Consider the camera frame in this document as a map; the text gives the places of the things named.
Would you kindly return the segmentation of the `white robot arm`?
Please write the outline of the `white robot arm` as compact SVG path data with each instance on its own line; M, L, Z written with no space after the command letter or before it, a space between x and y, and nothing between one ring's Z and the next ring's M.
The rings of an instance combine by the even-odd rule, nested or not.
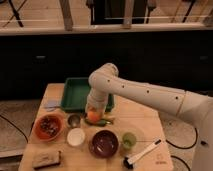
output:
M172 114L198 130L191 171L213 171L213 97L176 88L129 81L118 77L113 63L93 71L88 82L91 90L85 111L102 115L108 95L115 94L145 106Z

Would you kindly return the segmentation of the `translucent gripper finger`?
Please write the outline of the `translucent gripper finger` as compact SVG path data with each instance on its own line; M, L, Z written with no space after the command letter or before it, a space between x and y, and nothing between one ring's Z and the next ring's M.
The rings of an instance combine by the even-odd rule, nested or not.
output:
M94 107L92 107L90 104L86 104L86 107L85 107L85 113L87 115L89 115L91 112L94 112Z
M98 119L102 119L104 114L105 114L105 108L99 108L97 109L97 113L98 113Z

